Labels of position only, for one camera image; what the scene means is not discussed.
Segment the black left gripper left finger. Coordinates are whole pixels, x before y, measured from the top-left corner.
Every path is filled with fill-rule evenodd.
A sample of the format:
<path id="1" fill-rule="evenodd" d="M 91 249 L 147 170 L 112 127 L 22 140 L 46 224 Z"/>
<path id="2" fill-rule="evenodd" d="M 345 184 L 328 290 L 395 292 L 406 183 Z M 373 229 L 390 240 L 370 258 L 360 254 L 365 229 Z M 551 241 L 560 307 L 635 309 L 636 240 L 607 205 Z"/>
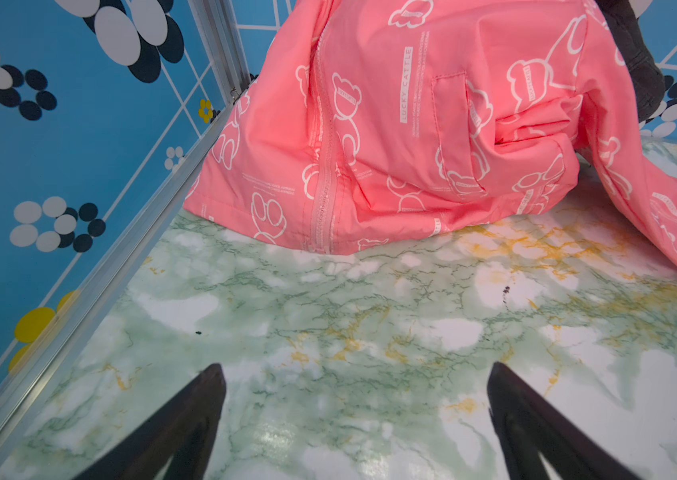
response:
<path id="1" fill-rule="evenodd" d="M 202 479 L 216 442 L 226 378 L 212 364 L 78 479 Z"/>

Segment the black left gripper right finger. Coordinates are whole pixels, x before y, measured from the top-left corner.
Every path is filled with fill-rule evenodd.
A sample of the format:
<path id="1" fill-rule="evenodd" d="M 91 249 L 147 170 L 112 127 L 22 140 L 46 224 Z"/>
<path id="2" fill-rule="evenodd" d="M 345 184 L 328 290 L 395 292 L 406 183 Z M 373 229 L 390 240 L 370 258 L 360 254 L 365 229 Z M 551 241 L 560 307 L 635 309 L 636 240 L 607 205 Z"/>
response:
<path id="1" fill-rule="evenodd" d="M 626 468 L 508 366 L 495 362 L 487 382 L 490 417 L 511 479 L 631 479 Z"/>

